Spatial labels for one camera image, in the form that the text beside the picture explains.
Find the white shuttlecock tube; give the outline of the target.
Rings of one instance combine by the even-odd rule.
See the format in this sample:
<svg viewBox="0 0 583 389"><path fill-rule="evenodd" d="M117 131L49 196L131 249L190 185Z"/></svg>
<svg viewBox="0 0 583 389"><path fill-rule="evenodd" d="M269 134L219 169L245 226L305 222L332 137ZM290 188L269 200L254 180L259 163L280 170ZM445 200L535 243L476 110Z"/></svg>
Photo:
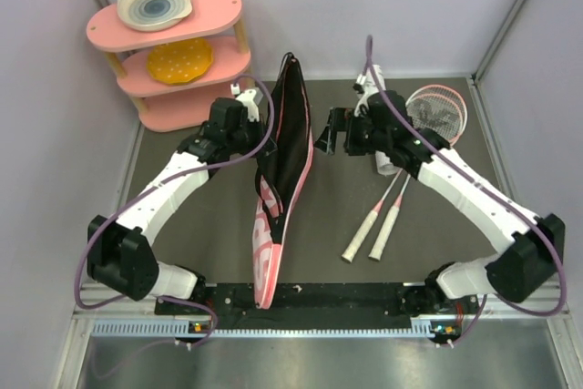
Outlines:
<svg viewBox="0 0 583 389"><path fill-rule="evenodd" d="M384 75L381 67L378 64L373 64L372 68L374 77L377 78L381 85L381 90L386 90ZM391 112L380 97L373 99L373 122L374 122L374 145L378 149L374 152L375 164L377 172L385 177L397 173L398 168L393 164L390 158L384 153L386 148L387 123L390 122Z"/></svg>

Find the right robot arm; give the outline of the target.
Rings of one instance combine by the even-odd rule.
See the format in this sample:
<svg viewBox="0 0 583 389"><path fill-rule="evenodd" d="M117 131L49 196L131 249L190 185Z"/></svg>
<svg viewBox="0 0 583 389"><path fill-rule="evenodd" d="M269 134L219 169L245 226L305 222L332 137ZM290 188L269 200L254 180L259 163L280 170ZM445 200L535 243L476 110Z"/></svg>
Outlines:
<svg viewBox="0 0 583 389"><path fill-rule="evenodd" d="M363 96L354 108L331 108L315 143L333 154L342 132L347 155L385 154L409 178L450 202L489 241L494 255L450 262L427 278L425 301L436 312L475 294L494 294L517 307L553 275L566 283L564 222L518 205L463 161L453 145L466 120L465 102L446 87L425 87L409 98L380 91Z"/></svg>

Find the pink racket bag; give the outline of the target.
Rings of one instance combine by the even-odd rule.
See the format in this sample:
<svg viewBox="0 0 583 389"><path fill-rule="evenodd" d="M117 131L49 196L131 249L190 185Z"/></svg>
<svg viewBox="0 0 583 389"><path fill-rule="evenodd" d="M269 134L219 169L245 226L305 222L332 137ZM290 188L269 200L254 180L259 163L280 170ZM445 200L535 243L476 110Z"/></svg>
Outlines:
<svg viewBox="0 0 583 389"><path fill-rule="evenodd" d="M255 306L271 307L292 211L312 166L311 105L302 68L291 52L281 61L271 93L276 150L258 161L258 201L251 236Z"/></svg>

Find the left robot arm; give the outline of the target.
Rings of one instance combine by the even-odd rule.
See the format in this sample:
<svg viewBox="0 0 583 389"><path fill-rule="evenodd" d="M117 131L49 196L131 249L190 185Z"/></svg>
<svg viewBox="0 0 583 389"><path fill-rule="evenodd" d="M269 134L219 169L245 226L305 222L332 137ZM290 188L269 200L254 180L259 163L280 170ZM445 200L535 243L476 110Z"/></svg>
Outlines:
<svg viewBox="0 0 583 389"><path fill-rule="evenodd" d="M219 169L255 158L269 149L273 121L262 121L257 88L235 98L220 97L200 131L185 138L164 169L121 211L95 217L88 227L82 266L87 275L133 301L169 296L185 312L206 304L200 276L159 262L152 246L183 202Z"/></svg>

